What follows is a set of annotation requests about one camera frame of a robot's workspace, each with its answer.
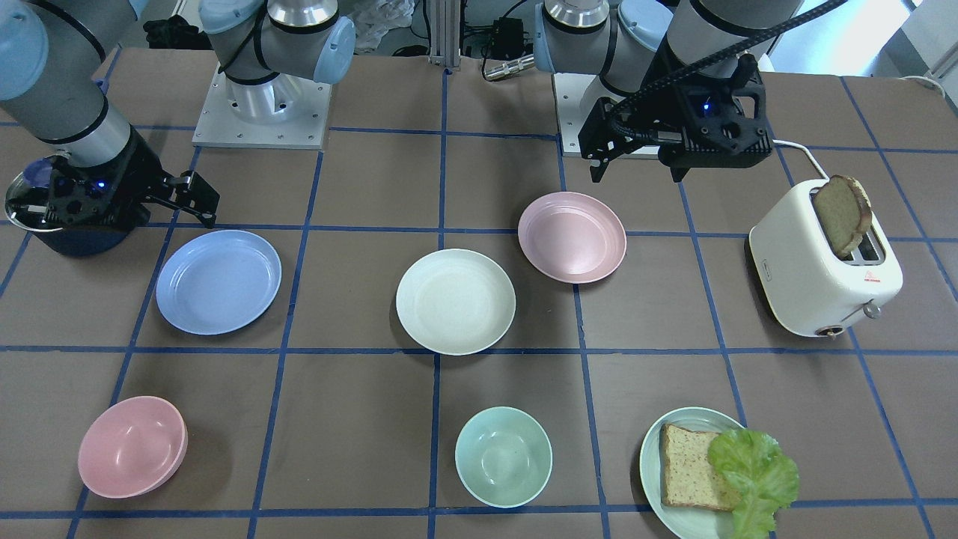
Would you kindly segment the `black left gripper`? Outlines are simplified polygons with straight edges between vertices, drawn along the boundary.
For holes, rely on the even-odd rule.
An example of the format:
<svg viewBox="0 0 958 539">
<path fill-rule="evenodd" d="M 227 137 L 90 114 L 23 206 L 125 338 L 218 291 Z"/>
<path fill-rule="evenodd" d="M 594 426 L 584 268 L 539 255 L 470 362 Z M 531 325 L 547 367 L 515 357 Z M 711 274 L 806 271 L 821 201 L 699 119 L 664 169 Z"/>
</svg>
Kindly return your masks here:
<svg viewBox="0 0 958 539">
<path fill-rule="evenodd" d="M 610 161 L 646 146 L 641 138 L 617 132 L 612 99 L 596 99 L 578 134 L 592 182 L 600 182 Z M 640 102 L 640 126 L 677 134 L 659 145 L 658 160 L 674 182 L 691 168 L 751 168 L 773 150 L 766 92 L 757 59 L 744 54 L 729 76 L 694 73 Z"/>
</svg>

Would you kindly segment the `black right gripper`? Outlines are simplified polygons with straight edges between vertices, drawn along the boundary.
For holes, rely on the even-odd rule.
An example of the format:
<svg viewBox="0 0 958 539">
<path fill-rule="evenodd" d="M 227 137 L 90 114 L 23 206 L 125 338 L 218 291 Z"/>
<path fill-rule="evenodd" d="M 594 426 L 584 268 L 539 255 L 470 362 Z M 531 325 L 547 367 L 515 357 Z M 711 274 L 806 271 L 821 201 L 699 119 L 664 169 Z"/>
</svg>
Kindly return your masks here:
<svg viewBox="0 0 958 539">
<path fill-rule="evenodd" d="M 137 130 L 106 163 L 79 167 L 64 157 L 52 160 L 46 209 L 37 228 L 130 231 L 147 224 L 148 204 L 186 212 L 213 229 L 220 194 L 197 171 L 170 175 Z"/>
</svg>

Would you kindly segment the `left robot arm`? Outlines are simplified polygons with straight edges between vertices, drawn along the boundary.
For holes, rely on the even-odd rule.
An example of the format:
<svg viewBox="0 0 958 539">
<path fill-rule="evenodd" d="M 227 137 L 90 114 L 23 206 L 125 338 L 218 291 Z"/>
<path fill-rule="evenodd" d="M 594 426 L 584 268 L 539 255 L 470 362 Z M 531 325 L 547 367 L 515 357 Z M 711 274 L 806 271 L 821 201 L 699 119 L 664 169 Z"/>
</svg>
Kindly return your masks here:
<svg viewBox="0 0 958 539">
<path fill-rule="evenodd" d="M 544 1 L 538 70 L 608 90 L 577 135 L 590 177 L 654 146 L 674 182 L 692 168 L 751 168 L 773 150 L 759 59 L 771 41 L 840 7 L 826 1 Z"/>
</svg>

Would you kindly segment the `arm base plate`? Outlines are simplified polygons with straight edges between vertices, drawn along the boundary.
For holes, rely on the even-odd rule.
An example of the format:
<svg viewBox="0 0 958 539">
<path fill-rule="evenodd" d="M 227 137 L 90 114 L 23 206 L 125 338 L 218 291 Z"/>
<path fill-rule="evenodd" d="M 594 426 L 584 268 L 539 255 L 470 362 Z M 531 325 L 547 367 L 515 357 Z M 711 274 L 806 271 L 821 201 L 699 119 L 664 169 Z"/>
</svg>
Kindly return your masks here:
<svg viewBox="0 0 958 539">
<path fill-rule="evenodd" d="M 218 149 L 322 151 L 335 86 L 280 74 L 261 85 L 213 75 L 192 143 Z"/>
<path fill-rule="evenodd" d="M 623 97 L 607 89 L 598 75 L 578 73 L 555 73 L 553 75 L 555 113 L 564 156 L 581 156 L 579 132 L 596 101 L 608 97 L 613 103 Z"/>
</svg>

